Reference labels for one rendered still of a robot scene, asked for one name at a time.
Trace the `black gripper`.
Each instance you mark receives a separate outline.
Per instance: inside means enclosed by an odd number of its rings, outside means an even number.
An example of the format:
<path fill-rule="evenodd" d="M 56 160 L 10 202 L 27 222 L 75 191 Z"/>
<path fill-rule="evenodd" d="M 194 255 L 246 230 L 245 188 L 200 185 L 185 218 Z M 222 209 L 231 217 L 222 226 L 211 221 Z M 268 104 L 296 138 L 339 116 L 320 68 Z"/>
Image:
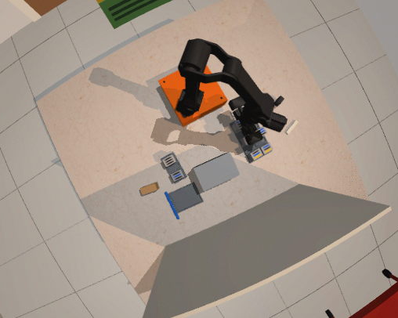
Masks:
<path fill-rule="evenodd" d="M 259 142 L 263 139 L 262 133 L 260 130 L 257 131 L 257 128 L 255 124 L 250 125 L 249 123 L 246 122 L 244 119 L 244 114 L 242 114 L 243 111 L 243 105 L 246 102 L 241 98 L 241 97 L 236 97 L 229 101 L 229 106 L 231 110 L 233 111 L 233 115 L 235 119 L 241 123 L 241 132 L 245 136 L 245 139 L 248 143 L 248 145 L 252 145 L 256 142 Z M 235 110 L 236 109 L 236 110 Z M 249 136 L 248 136 L 249 135 Z"/>

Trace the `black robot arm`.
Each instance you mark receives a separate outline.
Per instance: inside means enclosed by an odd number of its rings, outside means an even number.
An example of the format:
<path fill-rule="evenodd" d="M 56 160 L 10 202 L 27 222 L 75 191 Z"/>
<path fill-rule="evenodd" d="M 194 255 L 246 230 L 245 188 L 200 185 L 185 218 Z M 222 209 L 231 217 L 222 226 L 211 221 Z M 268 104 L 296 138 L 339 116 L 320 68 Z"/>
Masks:
<path fill-rule="evenodd" d="M 210 54 L 215 55 L 223 66 L 222 72 L 204 74 Z M 263 127 L 281 132 L 288 119 L 273 112 L 274 98 L 262 92 L 241 65 L 241 61 L 228 55 L 224 49 L 213 42 L 201 38 L 188 40 L 178 65 L 181 77 L 186 78 L 186 89 L 183 89 L 176 110 L 183 118 L 190 117 L 199 111 L 204 91 L 199 90 L 200 83 L 221 81 L 246 102 L 242 114 L 250 125 L 260 123 Z"/>

